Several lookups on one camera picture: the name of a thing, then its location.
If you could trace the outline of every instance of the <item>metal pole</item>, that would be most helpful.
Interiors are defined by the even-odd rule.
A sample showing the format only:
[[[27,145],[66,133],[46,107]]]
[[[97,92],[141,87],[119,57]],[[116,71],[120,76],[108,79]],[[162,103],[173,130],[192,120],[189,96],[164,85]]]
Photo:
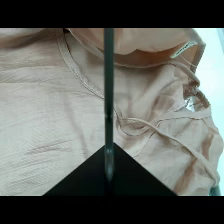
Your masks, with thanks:
[[[114,102],[114,29],[104,28],[104,113],[105,175],[110,184],[114,174],[113,102]]]

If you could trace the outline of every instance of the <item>black triangle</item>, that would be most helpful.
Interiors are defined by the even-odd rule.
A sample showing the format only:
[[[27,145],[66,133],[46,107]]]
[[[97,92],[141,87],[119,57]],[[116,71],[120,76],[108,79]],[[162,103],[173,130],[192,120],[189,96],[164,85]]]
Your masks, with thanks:
[[[115,196],[175,196],[175,194],[114,144],[115,173],[110,194]],[[44,196],[104,196],[104,146]]]

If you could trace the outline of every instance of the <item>clothing tag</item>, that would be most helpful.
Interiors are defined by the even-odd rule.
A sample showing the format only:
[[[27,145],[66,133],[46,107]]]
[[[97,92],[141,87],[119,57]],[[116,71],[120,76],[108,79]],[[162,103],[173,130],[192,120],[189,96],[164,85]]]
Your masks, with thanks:
[[[185,50],[187,50],[189,47],[192,47],[194,45],[197,45],[197,42],[195,41],[188,41],[182,48],[180,48],[178,51],[176,51],[174,54],[172,54],[171,58],[176,58],[178,55],[183,53]]]

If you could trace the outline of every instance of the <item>garment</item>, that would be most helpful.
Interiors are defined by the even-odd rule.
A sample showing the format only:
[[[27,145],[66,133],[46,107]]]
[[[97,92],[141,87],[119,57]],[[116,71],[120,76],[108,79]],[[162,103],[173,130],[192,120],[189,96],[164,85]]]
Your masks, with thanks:
[[[19,42],[0,30],[1,195],[43,195],[104,145],[102,42],[69,30],[9,29]],[[197,65],[204,44],[192,30],[165,31],[178,38],[141,45],[139,30],[121,32],[133,40],[115,51],[114,141],[178,195],[208,195],[222,138],[194,67],[170,59],[193,40],[181,55]],[[159,40],[163,30],[141,32]]]

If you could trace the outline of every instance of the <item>thin metal bar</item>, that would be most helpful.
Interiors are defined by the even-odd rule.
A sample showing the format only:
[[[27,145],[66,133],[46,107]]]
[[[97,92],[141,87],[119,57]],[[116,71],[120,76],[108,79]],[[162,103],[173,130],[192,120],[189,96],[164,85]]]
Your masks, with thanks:
[[[114,174],[113,102],[114,102],[114,29],[104,28],[104,113],[105,175],[111,183]]]

